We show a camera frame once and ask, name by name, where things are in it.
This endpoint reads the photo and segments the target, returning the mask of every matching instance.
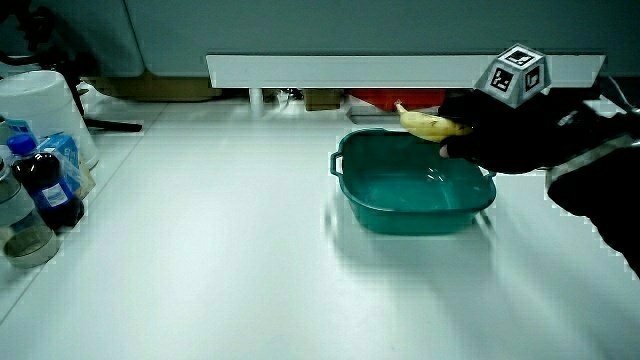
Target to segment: sleeve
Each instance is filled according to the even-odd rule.
[[[588,217],[607,245],[640,276],[640,147],[621,136],[547,171],[547,194],[566,211]]]

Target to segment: white countertop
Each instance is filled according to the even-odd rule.
[[[96,99],[145,129],[94,133],[98,186],[52,261],[2,261],[3,359],[640,358],[637,278],[543,173],[498,176],[459,234],[382,236],[329,173],[366,127],[344,111]]]

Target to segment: teal plastic basin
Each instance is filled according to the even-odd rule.
[[[493,203],[495,173],[443,159],[437,143],[408,132],[354,131],[331,155],[331,173],[360,224],[376,233],[428,235],[460,231]],[[336,161],[342,158],[342,173]]]

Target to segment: fiducial marker cube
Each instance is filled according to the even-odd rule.
[[[476,89],[515,109],[550,82],[546,56],[516,44],[493,60]]]

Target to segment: red object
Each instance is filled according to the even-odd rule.
[[[400,100],[407,110],[440,106],[445,89],[349,89],[347,94],[361,99],[384,111],[395,111],[395,102]]]

